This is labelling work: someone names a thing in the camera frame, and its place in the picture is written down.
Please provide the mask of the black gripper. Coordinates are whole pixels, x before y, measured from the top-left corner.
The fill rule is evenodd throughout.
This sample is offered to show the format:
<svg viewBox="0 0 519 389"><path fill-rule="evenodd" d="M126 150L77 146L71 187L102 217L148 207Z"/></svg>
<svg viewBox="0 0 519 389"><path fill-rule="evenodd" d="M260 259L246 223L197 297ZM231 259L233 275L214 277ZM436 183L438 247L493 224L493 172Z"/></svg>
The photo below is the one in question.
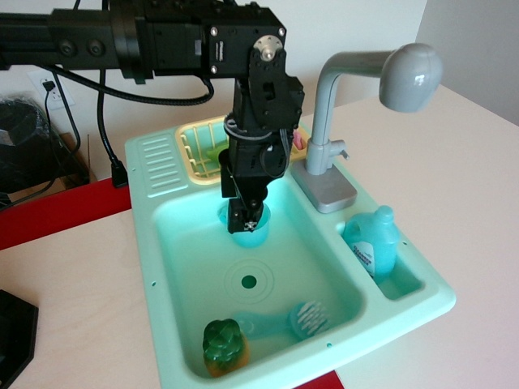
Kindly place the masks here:
<svg viewBox="0 0 519 389"><path fill-rule="evenodd" d="M229 233L254 232L263 224L267 186L282 177L290 162L293 131L280 129L252 134L235 121L224 122L228 147L220 152L221 193L230 199Z"/></svg>

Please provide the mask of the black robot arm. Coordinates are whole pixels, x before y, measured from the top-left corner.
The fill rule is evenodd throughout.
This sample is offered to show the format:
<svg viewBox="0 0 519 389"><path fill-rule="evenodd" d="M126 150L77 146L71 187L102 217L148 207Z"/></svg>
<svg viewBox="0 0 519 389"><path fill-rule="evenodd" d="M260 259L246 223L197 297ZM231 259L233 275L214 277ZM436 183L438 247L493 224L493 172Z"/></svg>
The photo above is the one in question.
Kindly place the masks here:
<svg viewBox="0 0 519 389"><path fill-rule="evenodd" d="M104 10L2 14L1 68L34 65L85 83L118 69L137 84L157 76L234 81L218 160L230 233L255 230L268 184L284 175L304 91L285 70L285 27L267 7L233 1L111 1Z"/></svg>

